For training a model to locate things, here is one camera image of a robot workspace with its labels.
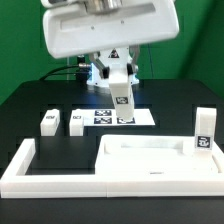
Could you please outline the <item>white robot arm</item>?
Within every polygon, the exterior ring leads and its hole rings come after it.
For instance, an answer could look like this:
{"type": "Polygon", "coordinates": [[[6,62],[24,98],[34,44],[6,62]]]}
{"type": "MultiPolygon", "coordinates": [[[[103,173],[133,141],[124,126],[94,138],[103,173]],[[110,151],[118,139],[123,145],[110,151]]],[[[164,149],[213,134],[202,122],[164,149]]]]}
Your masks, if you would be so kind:
{"type": "Polygon", "coordinates": [[[88,55],[103,81],[129,84],[141,44],[177,36],[175,0],[40,0],[55,58],[88,55]]]}

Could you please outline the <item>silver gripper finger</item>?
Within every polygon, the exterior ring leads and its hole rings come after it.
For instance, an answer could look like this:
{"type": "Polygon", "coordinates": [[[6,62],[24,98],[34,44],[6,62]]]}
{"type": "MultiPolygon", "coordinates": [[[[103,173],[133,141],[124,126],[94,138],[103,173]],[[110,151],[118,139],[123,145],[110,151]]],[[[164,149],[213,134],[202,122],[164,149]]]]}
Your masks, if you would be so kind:
{"type": "Polygon", "coordinates": [[[100,77],[102,79],[107,79],[109,77],[110,69],[108,66],[105,66],[103,64],[103,62],[100,60],[100,54],[99,53],[91,53],[89,55],[89,59],[99,70],[100,77]]]}
{"type": "Polygon", "coordinates": [[[129,74],[136,74],[138,72],[137,61],[140,55],[140,46],[133,45],[129,47],[127,71],[129,74]]]}

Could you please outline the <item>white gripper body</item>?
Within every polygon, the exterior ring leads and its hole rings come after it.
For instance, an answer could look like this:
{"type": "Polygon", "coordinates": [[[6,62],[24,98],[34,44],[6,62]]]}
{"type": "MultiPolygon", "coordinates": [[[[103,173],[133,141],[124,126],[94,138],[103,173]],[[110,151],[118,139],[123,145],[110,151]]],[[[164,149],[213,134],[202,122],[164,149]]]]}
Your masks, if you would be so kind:
{"type": "Polygon", "coordinates": [[[179,33],[174,0],[121,0],[117,9],[99,13],[88,8],[88,0],[42,4],[45,42],[55,58],[166,40],[179,33]]]}

